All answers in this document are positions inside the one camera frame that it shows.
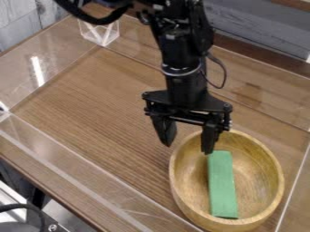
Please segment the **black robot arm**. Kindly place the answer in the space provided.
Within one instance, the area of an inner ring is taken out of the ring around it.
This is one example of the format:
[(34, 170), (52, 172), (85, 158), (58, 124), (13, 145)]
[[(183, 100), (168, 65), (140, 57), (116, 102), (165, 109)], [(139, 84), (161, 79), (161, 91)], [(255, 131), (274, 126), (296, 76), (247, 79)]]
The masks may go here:
[(144, 92), (144, 112), (149, 116), (159, 139), (171, 145), (176, 123), (199, 125), (200, 151), (213, 152), (220, 133), (229, 130), (229, 103), (208, 92), (205, 61), (219, 63), (211, 53), (213, 29), (204, 14), (201, 0), (92, 0), (112, 9), (100, 18), (89, 15), (70, 0), (54, 0), (70, 15), (93, 25), (113, 23), (128, 9), (135, 11), (139, 22), (149, 27), (161, 52), (161, 73), (165, 88)]

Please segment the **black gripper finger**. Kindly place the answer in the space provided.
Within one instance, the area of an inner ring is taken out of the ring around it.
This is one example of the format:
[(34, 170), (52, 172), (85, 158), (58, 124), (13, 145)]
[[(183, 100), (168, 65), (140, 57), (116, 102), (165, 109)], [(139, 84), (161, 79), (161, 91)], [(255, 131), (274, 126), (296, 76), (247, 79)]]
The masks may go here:
[(201, 126), (200, 151), (208, 155), (213, 152), (213, 145), (217, 141), (220, 130), (217, 125), (208, 122)]
[(159, 115), (152, 115), (151, 121), (161, 144), (169, 147), (172, 145), (176, 135), (175, 121), (169, 117)]

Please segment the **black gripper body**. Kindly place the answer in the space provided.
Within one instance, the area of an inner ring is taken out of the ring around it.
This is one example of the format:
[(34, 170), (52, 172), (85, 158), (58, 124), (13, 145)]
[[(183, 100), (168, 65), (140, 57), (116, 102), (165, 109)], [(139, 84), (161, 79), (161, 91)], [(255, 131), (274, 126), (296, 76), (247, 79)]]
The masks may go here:
[(229, 130), (232, 106), (208, 92), (205, 72), (201, 68), (191, 72), (164, 74), (165, 90), (144, 92), (145, 115), (169, 117), (175, 122), (203, 126), (211, 122), (220, 131)]

